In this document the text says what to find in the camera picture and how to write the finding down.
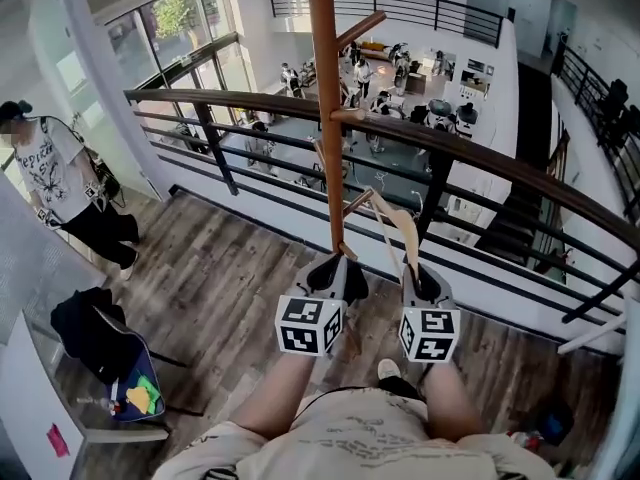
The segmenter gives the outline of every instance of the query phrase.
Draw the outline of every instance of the black pants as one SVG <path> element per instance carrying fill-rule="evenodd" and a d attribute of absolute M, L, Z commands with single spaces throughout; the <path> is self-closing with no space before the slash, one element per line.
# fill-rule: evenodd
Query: black pants
<path fill-rule="evenodd" d="M 133 265 L 136 251 L 120 242 L 138 243 L 138 224 L 133 215 L 119 215 L 109 203 L 104 212 L 90 204 L 79 215 L 62 225 L 78 240 L 103 258 L 126 269 Z"/>
<path fill-rule="evenodd" d="M 378 382 L 378 388 L 384 389 L 393 395 L 423 401 L 420 395 L 418 395 L 416 388 L 400 377 L 387 377 L 386 379 L 382 379 Z"/>
<path fill-rule="evenodd" d="M 369 84 L 371 82 L 358 82 L 358 85 L 360 86 L 360 90 L 362 90 L 362 88 L 364 87 L 364 92 L 362 93 L 362 97 L 366 98 L 367 95 L 369 94 Z"/>

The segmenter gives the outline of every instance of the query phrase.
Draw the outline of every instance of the black jacket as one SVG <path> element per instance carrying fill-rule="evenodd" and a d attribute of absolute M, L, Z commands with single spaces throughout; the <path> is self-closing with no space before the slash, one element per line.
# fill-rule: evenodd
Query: black jacket
<path fill-rule="evenodd" d="M 144 349 L 140 338 L 114 328 L 98 311 L 125 325 L 111 290 L 75 292 L 51 312 L 51 326 L 71 357 L 80 359 L 105 384 L 126 379 Z"/>

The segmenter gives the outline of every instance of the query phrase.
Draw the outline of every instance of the bottle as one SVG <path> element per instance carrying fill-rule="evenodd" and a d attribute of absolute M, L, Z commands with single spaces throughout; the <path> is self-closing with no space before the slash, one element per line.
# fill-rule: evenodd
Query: bottle
<path fill-rule="evenodd" d="M 109 400 L 106 397 L 103 398 L 93 398 L 91 396 L 88 396 L 86 398 L 83 397 L 78 397 L 76 398 L 76 402 L 78 402 L 79 404 L 93 404 L 93 405 L 98 405 L 100 407 L 102 407 L 105 411 L 109 411 L 111 414 L 114 414 L 116 412 L 120 412 L 120 405 L 118 404 L 118 402 L 115 402 L 113 400 Z"/>

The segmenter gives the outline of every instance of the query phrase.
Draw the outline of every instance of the white pillar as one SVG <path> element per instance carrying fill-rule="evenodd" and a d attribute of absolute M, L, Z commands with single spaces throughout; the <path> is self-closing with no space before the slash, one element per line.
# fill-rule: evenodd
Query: white pillar
<path fill-rule="evenodd" d="M 106 29 L 93 21 L 87 0 L 62 0 L 69 20 L 69 31 L 87 79 L 93 84 L 100 105 L 126 142 L 150 188 L 167 200 L 173 181 L 153 151 L 137 117 L 123 94 L 126 88 L 120 66 Z"/>

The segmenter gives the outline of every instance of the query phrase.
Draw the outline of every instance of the white t-shirt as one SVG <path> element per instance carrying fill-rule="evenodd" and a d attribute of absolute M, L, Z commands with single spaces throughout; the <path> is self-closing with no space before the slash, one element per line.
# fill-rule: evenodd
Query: white t-shirt
<path fill-rule="evenodd" d="M 91 204 L 84 195 L 82 172 L 71 163 L 82 144 L 55 119 L 47 119 L 46 135 L 40 118 L 30 122 L 34 127 L 31 142 L 15 147 L 25 186 L 29 192 L 35 190 L 42 204 L 62 222 L 69 222 Z"/>
<path fill-rule="evenodd" d="M 427 407 L 374 388 L 313 400 L 272 441 L 216 425 L 153 480 L 551 480 L 551 467 L 505 435 L 429 439 Z"/>
<path fill-rule="evenodd" d="M 365 61 L 364 66 L 360 64 L 356 64 L 356 67 L 353 69 L 353 76 L 355 77 L 357 82 L 361 82 L 363 84 L 368 83 L 371 80 L 371 66 L 369 63 Z"/>

